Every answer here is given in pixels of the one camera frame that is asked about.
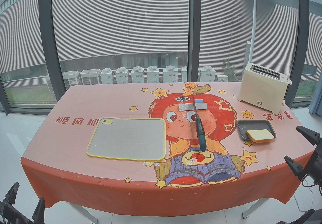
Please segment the toast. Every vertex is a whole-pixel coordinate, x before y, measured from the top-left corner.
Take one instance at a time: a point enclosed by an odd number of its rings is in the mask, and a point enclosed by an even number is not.
[[[246,135],[254,143],[267,143],[274,141],[274,136],[267,129],[264,130],[247,130]]]

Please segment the grass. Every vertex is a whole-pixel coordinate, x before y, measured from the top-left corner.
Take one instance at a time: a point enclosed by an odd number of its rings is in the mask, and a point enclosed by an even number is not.
[[[48,87],[10,87],[5,88],[10,103],[53,103],[56,101],[54,93],[50,93]]]
[[[316,89],[316,80],[305,80],[300,82],[299,88],[296,92],[296,97],[301,97],[302,95],[313,94]]]

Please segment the toaster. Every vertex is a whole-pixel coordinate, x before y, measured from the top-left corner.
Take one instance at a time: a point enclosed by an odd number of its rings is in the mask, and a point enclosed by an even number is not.
[[[285,74],[248,63],[241,84],[239,101],[248,102],[277,115],[285,103],[287,85],[292,85],[292,81]]]

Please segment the floor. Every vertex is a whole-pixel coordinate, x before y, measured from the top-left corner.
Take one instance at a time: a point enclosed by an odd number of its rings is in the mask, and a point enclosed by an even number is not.
[[[311,115],[308,108],[293,109],[296,117],[303,126],[322,134],[322,117]],[[24,115],[10,113],[6,116],[0,112],[0,198],[4,198],[7,191],[15,183],[19,182],[15,207],[28,218],[32,217],[38,203],[38,198],[32,189],[20,163],[20,158],[44,121],[45,116]],[[248,218],[243,219],[241,214],[253,203],[217,212],[209,212],[199,215],[180,217],[140,217],[116,215],[93,209],[88,211],[98,218],[100,224],[119,223],[263,223],[275,224],[283,220],[291,222],[300,217],[309,209],[322,209],[322,196],[317,187],[308,188],[300,186],[295,195],[287,204],[275,199],[269,199],[263,206],[253,212]],[[45,210],[45,223],[90,223],[82,215],[72,209],[66,202],[59,202]]]

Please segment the orange tablecloth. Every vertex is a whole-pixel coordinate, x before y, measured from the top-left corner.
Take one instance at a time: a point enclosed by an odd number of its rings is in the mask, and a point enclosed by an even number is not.
[[[286,105],[273,115],[239,102],[239,88],[240,83],[73,86],[35,134],[22,167],[47,208],[67,201],[116,214],[180,216],[259,198],[287,203],[300,181],[284,156],[305,165],[313,147],[295,130],[300,122]],[[184,158],[198,150],[186,126],[193,125],[193,117],[176,109],[181,101],[191,101],[192,94],[208,104],[210,115],[202,120],[211,159],[198,156],[197,162],[187,163]],[[86,147],[101,117],[163,117],[166,159],[153,164],[88,156]],[[236,130],[240,119],[271,121],[275,141],[243,141]]]

